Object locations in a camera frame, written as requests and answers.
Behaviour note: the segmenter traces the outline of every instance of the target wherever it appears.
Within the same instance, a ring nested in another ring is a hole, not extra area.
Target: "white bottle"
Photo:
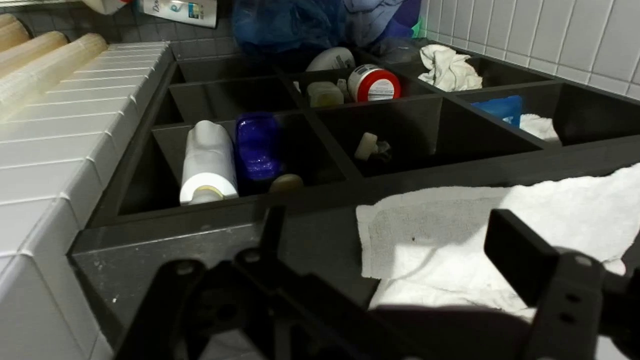
[[[185,139],[179,204],[238,198],[231,141],[219,124],[200,121]]]

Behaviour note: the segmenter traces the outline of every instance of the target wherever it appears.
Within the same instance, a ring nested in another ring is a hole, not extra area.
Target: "tile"
[[[531,49],[534,59],[558,62],[573,3],[575,0],[542,3],[539,22]]]
[[[613,95],[626,95],[626,90],[627,90],[627,82],[621,82],[615,78],[606,78],[600,74],[592,74],[588,84],[594,89],[606,90],[606,92],[613,92]]]
[[[491,20],[493,0],[476,0],[471,15],[469,42],[486,45]]]
[[[110,71],[110,72],[89,72],[77,71],[67,81],[112,81],[112,78],[146,78],[149,74],[147,68],[133,68],[133,71]]]
[[[640,84],[629,84],[626,97],[632,100],[640,100]]]
[[[0,170],[0,204],[67,198],[79,226],[94,213],[99,194],[96,170],[86,161]]]
[[[37,270],[14,257],[0,272],[0,358],[86,360]]]
[[[434,42],[440,42],[440,34],[437,32],[429,32],[428,38],[434,41]]]
[[[117,89],[86,89],[86,90],[70,90],[70,92],[46,92],[37,99],[37,106],[44,105],[79,105],[79,103],[97,103],[97,100],[117,100],[136,95],[137,87],[117,87]]]
[[[66,259],[79,232],[67,200],[7,204],[0,214],[2,226],[12,230],[3,239],[20,240],[17,252],[37,268],[77,347],[89,355],[97,324]]]
[[[112,51],[165,51],[169,42],[110,45]]]
[[[87,161],[105,189],[117,161],[108,134],[16,141],[0,145],[0,168],[35,167],[50,162]]]
[[[451,37],[456,26],[456,0],[441,0],[440,34]]]
[[[521,54],[514,54],[514,53],[505,53],[504,56],[505,62],[512,62],[516,67],[527,67],[527,56],[521,56]]]
[[[66,200],[59,200],[59,198],[0,207],[0,224],[2,224],[0,257],[20,254],[22,248],[34,248],[32,244],[28,246],[30,237],[35,228],[41,228],[41,226],[59,224],[52,232],[61,230],[61,234],[66,234],[66,224],[70,224],[70,228],[77,232],[79,226],[75,224],[73,218],[70,218],[71,223],[64,223],[66,214],[71,217]],[[67,250],[71,240],[73,239],[66,239],[64,244],[56,244],[56,246],[59,246],[59,250],[61,248]]]
[[[608,78],[632,81],[640,45],[632,38],[640,34],[640,3],[615,0],[603,38],[596,56],[594,72]]]
[[[588,72],[583,71],[578,71],[578,68],[567,68],[567,67],[558,67],[558,76],[559,78],[565,78],[565,81],[571,81],[571,82],[580,82],[580,84],[586,84],[588,82]]]
[[[592,68],[609,8],[612,0],[575,0],[559,64],[580,71]]]
[[[142,84],[146,76],[120,76],[120,78],[94,78],[94,81],[64,81],[56,87],[56,92],[89,90],[89,89],[120,89]]]
[[[517,0],[507,37],[507,53],[529,56],[539,18],[542,0]]]
[[[505,49],[507,32],[514,18],[516,0],[493,0],[493,13],[487,29],[486,45],[491,49]]]
[[[484,45],[476,45],[476,42],[467,42],[466,49],[469,53],[476,53],[476,54],[484,54],[486,47]]]
[[[484,54],[489,59],[500,59],[500,60],[504,60],[504,56],[505,56],[505,53],[500,49],[486,49]]]
[[[471,29],[474,0],[458,0],[453,37],[467,41]]]
[[[153,71],[153,62],[137,60],[137,62],[114,62],[114,60],[99,60],[97,64],[79,68],[77,74],[86,72],[120,72],[120,71]]]
[[[466,41],[463,38],[451,38],[451,47],[456,47],[456,49],[466,49]]]
[[[441,3],[446,0],[429,0],[428,3],[428,22],[425,29],[428,32],[440,32],[440,13],[441,13]]]
[[[35,121],[56,121],[56,118],[77,118],[89,115],[120,115],[132,100],[114,99],[114,100],[96,100],[96,103],[77,103],[67,105],[30,105],[22,112],[10,118],[10,123],[35,123]]]
[[[531,60],[527,62],[527,67],[529,67],[531,71],[545,72],[545,74],[556,74],[556,72],[558,72],[558,64],[545,62],[545,60],[537,60],[537,59],[531,59]]]
[[[114,139],[117,133],[117,115],[58,118],[50,123],[2,123],[0,145],[16,141],[41,141],[79,134],[108,134]]]

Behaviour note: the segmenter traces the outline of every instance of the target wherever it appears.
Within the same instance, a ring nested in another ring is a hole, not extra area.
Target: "white tiled counter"
[[[66,259],[161,74],[163,42],[110,47],[0,124],[0,358],[112,358]]]

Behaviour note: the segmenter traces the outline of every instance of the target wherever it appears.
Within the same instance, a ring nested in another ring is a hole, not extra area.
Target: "white towel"
[[[536,115],[521,115],[519,116],[519,128],[539,141],[545,141],[549,145],[559,145],[559,139],[554,128],[552,118],[539,118]]]
[[[419,49],[419,60],[428,72],[417,78],[444,92],[482,89],[482,78],[476,68],[466,64],[467,59],[469,56],[456,54],[456,51],[440,45],[423,47]]]
[[[358,207],[362,277],[381,281],[370,309],[460,304],[531,319],[484,254],[491,209],[512,211],[552,246],[586,252],[623,275],[621,254],[640,230],[640,164],[603,179],[428,189]],[[597,355],[623,358],[606,339]]]

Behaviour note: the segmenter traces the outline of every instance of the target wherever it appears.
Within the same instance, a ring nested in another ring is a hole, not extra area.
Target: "grout line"
[[[453,3],[453,18],[451,18],[451,31],[450,31],[450,47],[453,47],[453,37],[456,37],[456,16],[458,16],[458,0],[446,0]]]
[[[487,26],[486,26],[486,34],[484,34],[484,45],[482,45],[482,54],[486,54],[486,45],[487,45],[487,34],[491,31],[491,18],[493,18],[493,7],[495,7],[495,0],[489,0],[491,5],[487,7]]]
[[[471,37],[474,15],[476,15],[476,0],[471,0],[471,16],[467,18],[467,29],[466,29],[466,49],[467,49],[467,45],[469,45],[469,37]]]
[[[534,38],[531,38],[531,45],[527,47],[527,53],[525,56],[531,59],[534,54],[534,45],[536,45],[536,37],[537,37],[537,29],[539,29],[539,20],[542,20],[542,8],[543,8],[543,0],[537,0],[537,16],[536,16],[536,24],[534,24]]]
[[[564,32],[561,32],[559,51],[558,51],[558,56],[556,56],[556,67],[558,68],[559,68],[559,59],[561,59],[561,53],[564,53],[567,31],[570,31],[570,26],[573,22],[573,13],[575,13],[575,0],[571,0],[571,8],[567,13],[567,22],[565,22]]]
[[[505,42],[504,42],[504,59],[502,60],[505,60],[507,41],[512,38],[516,8],[517,8],[517,0],[514,0],[512,18],[507,20]]]
[[[602,32],[600,32],[600,37],[597,37],[596,54],[594,54],[590,67],[586,68],[586,72],[588,72],[586,84],[592,82],[594,67],[596,67],[596,60],[597,60],[597,54],[600,54],[600,49],[602,49],[603,34],[606,34],[606,31],[608,31],[608,22],[612,20],[613,7],[615,7],[615,0],[612,0],[609,7],[608,7],[606,20],[603,20],[603,29],[602,29]]]

